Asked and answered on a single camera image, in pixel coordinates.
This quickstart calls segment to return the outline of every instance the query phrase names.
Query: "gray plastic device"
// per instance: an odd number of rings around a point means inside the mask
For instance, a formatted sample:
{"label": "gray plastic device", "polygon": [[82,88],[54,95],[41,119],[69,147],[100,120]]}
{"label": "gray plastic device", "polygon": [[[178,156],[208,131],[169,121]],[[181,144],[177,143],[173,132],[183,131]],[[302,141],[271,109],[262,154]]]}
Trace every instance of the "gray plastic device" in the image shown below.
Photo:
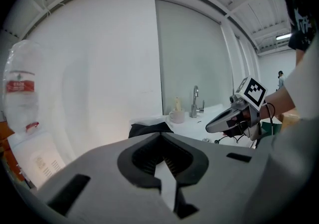
{"label": "gray plastic device", "polygon": [[[318,122],[302,120],[262,139],[256,150],[170,133],[141,135],[85,153],[36,196],[17,188],[50,223],[265,222],[309,181],[319,156]],[[173,212],[154,177],[162,160],[176,179]]]}

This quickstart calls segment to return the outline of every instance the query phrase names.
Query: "white marker cube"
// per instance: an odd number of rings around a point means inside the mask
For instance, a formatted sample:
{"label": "white marker cube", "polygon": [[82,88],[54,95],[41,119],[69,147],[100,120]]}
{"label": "white marker cube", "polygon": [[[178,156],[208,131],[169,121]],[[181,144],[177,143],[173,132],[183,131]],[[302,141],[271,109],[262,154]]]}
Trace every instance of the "white marker cube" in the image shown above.
{"label": "white marker cube", "polygon": [[265,100],[267,89],[251,76],[245,78],[237,89],[237,98],[243,98],[257,111],[260,110]]}

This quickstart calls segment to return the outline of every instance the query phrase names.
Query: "black cloth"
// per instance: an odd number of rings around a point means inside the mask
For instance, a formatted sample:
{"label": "black cloth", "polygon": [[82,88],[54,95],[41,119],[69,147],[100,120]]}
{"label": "black cloth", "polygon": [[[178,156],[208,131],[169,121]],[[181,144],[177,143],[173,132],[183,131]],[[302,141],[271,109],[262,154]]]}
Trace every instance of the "black cloth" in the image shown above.
{"label": "black cloth", "polygon": [[288,46],[306,51],[318,30],[318,1],[285,1],[292,28]]}
{"label": "black cloth", "polygon": [[151,125],[151,126],[133,124],[129,133],[129,138],[143,135],[143,134],[155,133],[155,132],[173,133],[173,131],[171,131],[171,129],[165,122],[162,122],[156,125]]}

